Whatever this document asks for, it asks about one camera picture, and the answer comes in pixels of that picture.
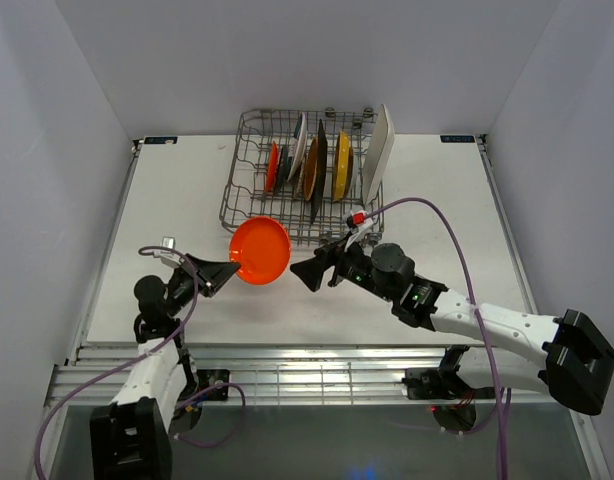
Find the orange round plate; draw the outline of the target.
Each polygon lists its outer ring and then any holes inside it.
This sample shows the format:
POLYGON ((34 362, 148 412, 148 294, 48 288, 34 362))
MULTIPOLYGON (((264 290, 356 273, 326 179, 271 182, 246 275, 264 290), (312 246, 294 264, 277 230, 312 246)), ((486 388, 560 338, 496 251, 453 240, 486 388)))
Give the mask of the orange round plate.
POLYGON ((233 233, 229 259, 240 264, 237 276, 247 284, 261 286, 276 281, 291 257, 291 241, 285 228, 268 216, 243 222, 233 233))
POLYGON ((275 179, 276 179, 278 159, 279 159, 279 147, 278 147, 278 144, 275 141, 273 141, 271 144, 271 150, 270 150, 268 163, 267 163, 265 186, 264 186, 265 193, 271 193, 273 191, 273 188, 275 185, 275 179))

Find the speckled beige oval plate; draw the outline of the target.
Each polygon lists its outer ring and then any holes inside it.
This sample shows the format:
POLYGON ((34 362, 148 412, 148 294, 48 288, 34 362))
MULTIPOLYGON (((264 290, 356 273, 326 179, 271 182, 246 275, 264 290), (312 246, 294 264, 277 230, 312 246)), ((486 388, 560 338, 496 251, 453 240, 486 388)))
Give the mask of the speckled beige oval plate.
POLYGON ((294 200, 300 200, 303 197, 304 177, 305 177, 305 172, 303 169, 301 169, 295 179, 295 182, 293 183, 292 198, 294 200))

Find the woven bamboo round plate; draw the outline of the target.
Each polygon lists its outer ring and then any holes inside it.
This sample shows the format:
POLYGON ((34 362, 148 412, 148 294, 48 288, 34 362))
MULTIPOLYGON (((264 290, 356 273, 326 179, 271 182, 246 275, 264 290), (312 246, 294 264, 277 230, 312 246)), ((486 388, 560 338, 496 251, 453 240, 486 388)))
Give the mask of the woven bamboo round plate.
POLYGON ((303 198, 309 201, 315 188, 315 179, 318 163, 318 138, 314 137, 311 141, 307 158, 304 162, 304 175, 302 183, 303 198))

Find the yellow polka dot plate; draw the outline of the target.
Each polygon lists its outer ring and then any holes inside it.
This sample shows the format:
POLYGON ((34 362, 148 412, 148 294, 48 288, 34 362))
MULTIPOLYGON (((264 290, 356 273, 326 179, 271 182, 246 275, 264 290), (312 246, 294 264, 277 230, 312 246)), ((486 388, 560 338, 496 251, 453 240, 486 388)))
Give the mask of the yellow polka dot plate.
POLYGON ((340 131, 338 133, 334 164, 332 170, 332 200, 343 200, 351 188, 353 173, 353 147, 349 135, 340 131))

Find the green square glazed plate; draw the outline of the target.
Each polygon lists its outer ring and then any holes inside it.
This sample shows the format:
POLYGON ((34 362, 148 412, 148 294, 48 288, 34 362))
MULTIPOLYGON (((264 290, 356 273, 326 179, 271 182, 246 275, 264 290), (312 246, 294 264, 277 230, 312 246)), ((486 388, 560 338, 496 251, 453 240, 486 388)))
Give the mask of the green square glazed plate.
POLYGON ((316 176, 314 190, 311 196, 310 223, 313 224, 316 220, 318 211, 322 205, 326 168, 327 168, 327 149, 328 142, 326 139, 325 128, 323 121, 319 121, 317 135, 317 156, 316 156, 316 176))

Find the dark teal round plate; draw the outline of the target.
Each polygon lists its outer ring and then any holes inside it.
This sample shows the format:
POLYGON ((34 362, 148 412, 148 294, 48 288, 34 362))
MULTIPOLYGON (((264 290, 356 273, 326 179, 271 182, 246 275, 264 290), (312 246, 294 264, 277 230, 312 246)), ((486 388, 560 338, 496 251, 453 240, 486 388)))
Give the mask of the dark teal round plate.
POLYGON ((282 189, 287 179, 287 171, 291 168, 291 161, 289 160, 289 149, 287 146, 283 146, 279 153, 278 168, 276 171, 276 179, 274 184, 274 191, 278 192, 282 189))

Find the white plate striped rim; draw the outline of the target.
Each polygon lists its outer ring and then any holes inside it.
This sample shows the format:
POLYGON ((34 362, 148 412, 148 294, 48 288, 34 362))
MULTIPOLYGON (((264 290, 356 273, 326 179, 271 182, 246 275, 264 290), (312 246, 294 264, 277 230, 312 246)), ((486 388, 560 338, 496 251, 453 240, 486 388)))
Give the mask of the white plate striped rim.
POLYGON ((286 180, 291 180, 298 172, 306 145, 307 137, 307 116, 301 112, 296 123, 292 140, 289 144, 288 160, 290 161, 290 169, 286 180))

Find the white rectangular plate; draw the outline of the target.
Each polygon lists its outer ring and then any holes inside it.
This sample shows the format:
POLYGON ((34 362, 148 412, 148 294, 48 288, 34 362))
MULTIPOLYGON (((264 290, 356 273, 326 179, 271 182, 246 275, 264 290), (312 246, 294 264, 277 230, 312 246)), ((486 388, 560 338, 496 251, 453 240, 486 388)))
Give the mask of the white rectangular plate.
POLYGON ((382 104, 361 170, 364 206, 368 206, 378 193, 394 141, 394 124, 388 108, 382 104))

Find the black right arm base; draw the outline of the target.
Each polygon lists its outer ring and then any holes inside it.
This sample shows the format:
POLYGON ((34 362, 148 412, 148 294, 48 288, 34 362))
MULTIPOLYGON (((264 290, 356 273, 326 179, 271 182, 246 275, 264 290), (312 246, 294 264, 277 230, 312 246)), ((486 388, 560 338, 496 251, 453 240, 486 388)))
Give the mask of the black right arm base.
POLYGON ((458 377, 456 372, 445 372, 439 369, 406 369, 401 383, 406 387, 407 397, 412 400, 475 400, 494 398, 492 387, 470 387, 458 377))

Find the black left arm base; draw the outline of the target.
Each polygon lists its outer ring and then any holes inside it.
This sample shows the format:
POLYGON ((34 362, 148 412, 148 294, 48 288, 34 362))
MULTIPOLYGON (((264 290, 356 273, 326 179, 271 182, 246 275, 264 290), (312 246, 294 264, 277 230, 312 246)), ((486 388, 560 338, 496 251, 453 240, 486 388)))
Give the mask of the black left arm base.
MULTIPOLYGON (((228 369, 199 369, 196 376, 198 380, 198 391, 203 391, 214 385, 228 383, 230 381, 231 372, 228 369)), ((228 397, 228 389, 221 387, 199 396, 195 402, 225 401, 228 397)))

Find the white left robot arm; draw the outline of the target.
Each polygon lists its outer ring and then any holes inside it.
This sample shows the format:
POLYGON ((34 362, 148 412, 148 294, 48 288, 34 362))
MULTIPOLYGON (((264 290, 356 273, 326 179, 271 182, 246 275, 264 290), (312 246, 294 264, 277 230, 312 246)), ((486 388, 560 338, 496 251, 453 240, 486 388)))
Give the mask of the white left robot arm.
POLYGON ((147 275, 134 286, 138 316, 133 330, 139 361, 111 402, 91 414, 96 479, 172 477, 169 427, 178 404, 199 387, 178 314, 193 307, 200 296, 213 297, 240 268, 237 262, 201 260, 167 247, 154 255, 173 273, 168 281, 147 275))

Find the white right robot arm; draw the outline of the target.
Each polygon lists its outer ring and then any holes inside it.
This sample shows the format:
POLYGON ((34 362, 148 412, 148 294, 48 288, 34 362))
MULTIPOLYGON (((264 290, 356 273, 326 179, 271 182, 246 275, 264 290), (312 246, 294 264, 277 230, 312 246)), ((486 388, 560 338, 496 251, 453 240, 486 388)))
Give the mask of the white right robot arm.
POLYGON ((415 272, 414 261, 394 243, 366 254, 346 239, 317 248, 290 270, 317 291, 327 270, 329 286, 344 280, 391 303, 409 327, 487 339, 494 355, 466 345, 446 349, 440 364, 404 383, 411 399, 458 399, 473 392, 492 398, 506 388, 548 394, 561 405, 590 416, 601 413, 614 373, 614 348, 584 313, 532 315, 483 303, 415 272))

